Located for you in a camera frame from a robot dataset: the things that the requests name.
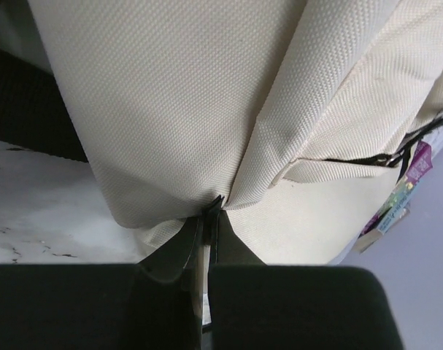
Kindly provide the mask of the cream canvas backpack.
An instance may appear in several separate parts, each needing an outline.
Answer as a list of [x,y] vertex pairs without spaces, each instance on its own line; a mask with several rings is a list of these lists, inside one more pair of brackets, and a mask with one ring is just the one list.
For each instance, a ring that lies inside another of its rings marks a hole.
[[6,261],[131,261],[215,199],[325,265],[443,109],[443,1],[0,1]]

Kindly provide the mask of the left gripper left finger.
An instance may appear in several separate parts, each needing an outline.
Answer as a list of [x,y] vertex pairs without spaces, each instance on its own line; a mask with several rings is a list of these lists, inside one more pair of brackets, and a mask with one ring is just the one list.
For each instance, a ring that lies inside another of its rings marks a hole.
[[138,263],[0,265],[0,349],[199,349],[202,230]]

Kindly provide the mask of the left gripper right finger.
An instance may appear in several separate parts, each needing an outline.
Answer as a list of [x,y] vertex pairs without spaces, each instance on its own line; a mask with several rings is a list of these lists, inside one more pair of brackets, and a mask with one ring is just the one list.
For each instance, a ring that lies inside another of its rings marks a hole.
[[211,226],[208,295],[214,349],[402,349],[373,273],[339,266],[265,265],[227,213]]

